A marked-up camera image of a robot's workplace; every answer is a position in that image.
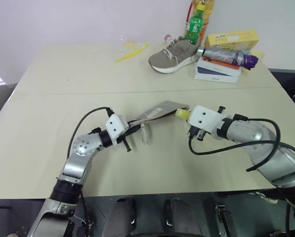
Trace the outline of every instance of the shoelace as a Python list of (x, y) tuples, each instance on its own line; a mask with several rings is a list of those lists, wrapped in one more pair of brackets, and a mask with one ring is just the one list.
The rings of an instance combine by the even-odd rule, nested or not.
[(176, 65), (178, 65), (178, 58), (177, 58), (177, 56), (174, 56), (174, 55), (168, 50), (168, 47), (167, 47), (167, 48), (164, 48), (164, 49), (163, 49), (163, 52), (167, 55), (167, 57), (168, 57), (169, 59), (172, 59), (172, 58), (176, 59)]

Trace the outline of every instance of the bottle cap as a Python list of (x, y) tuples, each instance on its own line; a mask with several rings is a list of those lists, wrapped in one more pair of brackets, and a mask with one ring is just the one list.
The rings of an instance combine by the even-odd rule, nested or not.
[(204, 11), (205, 9), (206, 9), (206, 6), (203, 5), (203, 4), (198, 4), (197, 5), (197, 10)]

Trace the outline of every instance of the gray sneaker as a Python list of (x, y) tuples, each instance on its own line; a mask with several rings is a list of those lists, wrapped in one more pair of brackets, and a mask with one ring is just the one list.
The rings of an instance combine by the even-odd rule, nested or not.
[(148, 62), (157, 72), (173, 73), (196, 61), (198, 47), (187, 39), (175, 40), (172, 45), (152, 55)]

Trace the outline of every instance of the shoe sole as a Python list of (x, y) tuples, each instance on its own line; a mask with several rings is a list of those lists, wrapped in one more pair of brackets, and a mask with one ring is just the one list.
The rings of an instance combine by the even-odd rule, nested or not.
[(176, 71), (178, 71), (180, 68), (187, 66), (188, 64), (194, 63), (196, 61), (196, 57), (195, 55), (186, 58), (185, 60), (183, 60), (181, 63), (179, 63), (178, 65), (172, 67), (172, 68), (157, 68), (155, 66), (152, 66), (153, 69), (155, 69), (157, 72), (160, 73), (174, 73)]

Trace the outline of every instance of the black cable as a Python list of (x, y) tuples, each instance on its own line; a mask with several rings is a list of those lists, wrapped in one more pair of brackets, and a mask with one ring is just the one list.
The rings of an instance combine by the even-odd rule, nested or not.
[[(214, 154), (214, 153), (224, 152), (224, 151), (228, 151), (228, 150), (231, 150), (231, 149), (250, 146), (250, 145), (255, 145), (255, 144), (275, 144), (276, 143), (275, 141), (253, 141), (253, 142), (245, 142), (245, 143), (241, 143), (241, 144), (237, 144), (237, 145), (233, 145), (233, 146), (229, 146), (229, 147), (224, 147), (224, 148), (217, 149), (217, 150), (214, 150), (214, 151), (209, 151), (209, 152), (196, 152), (192, 148), (191, 141), (192, 141), (192, 139), (189, 138), (189, 149), (193, 154), (198, 155), (198, 156), (211, 155), (211, 154)], [(295, 152), (295, 147), (293, 147), (293, 146), (291, 146), (291, 145), (289, 145), (287, 143), (280, 142), (279, 145), (282, 146), (282, 147), (289, 148), (289, 149), (291, 149), (292, 151)]]
[[(75, 135), (76, 135), (76, 133), (77, 133), (77, 131), (78, 131), (78, 128), (80, 127), (81, 123), (82, 123), (82, 122), (84, 121), (84, 119), (85, 119), (86, 117), (88, 117), (90, 114), (92, 114), (92, 113), (94, 113), (94, 112), (96, 112), (96, 111), (99, 111), (99, 110), (107, 110), (108, 114), (111, 113), (111, 109), (110, 109), (109, 107), (100, 107), (100, 108), (96, 108), (96, 109), (94, 109), (94, 110), (89, 111), (88, 113), (86, 113), (86, 114), (82, 117), (82, 119), (78, 122), (78, 124), (77, 124), (77, 126), (76, 126), (76, 128), (75, 128), (75, 130), (74, 130), (74, 132), (73, 132), (73, 135), (72, 135), (72, 137), (71, 137), (71, 139), (70, 139), (70, 141), (69, 141), (69, 145), (68, 145), (68, 149), (67, 149), (66, 159), (69, 158), (70, 149), (71, 149), (71, 147), (72, 147), (72, 143), (73, 143), (73, 141), (74, 141), (74, 137), (75, 137)], [(80, 199), (81, 199), (81, 202), (82, 202), (82, 205), (83, 205), (83, 208), (84, 208), (84, 219), (85, 219), (86, 224), (89, 226), (90, 223), (89, 223), (88, 214), (87, 214), (87, 207), (86, 207), (86, 202), (85, 202), (85, 200), (84, 200), (84, 195), (83, 195), (83, 191), (82, 191), (82, 190), (81, 190), (81, 193), (80, 193)]]
[(287, 237), (290, 237), (290, 205), (287, 203), (286, 208), (286, 235)]
[(279, 148), (279, 143), (280, 143), (280, 137), (281, 137), (281, 135), (280, 135), (280, 128), (279, 128), (279, 126), (274, 121), (272, 121), (270, 119), (265, 119), (265, 118), (259, 118), (259, 119), (257, 119), (257, 118), (250, 118), (250, 119), (248, 119), (248, 121), (263, 121), (263, 122), (268, 122), (268, 123), (271, 123), (275, 127), (275, 130), (276, 130), (276, 139), (275, 139), (275, 143), (274, 143), (274, 146), (273, 146), (271, 152), (261, 162), (259, 162), (258, 164), (255, 164), (252, 167), (246, 169), (247, 172), (250, 172), (250, 171), (253, 171), (253, 170), (258, 169), (259, 167), (261, 167), (262, 165), (264, 165), (268, 161), (270, 161), (270, 159), (275, 155), (276, 151)]

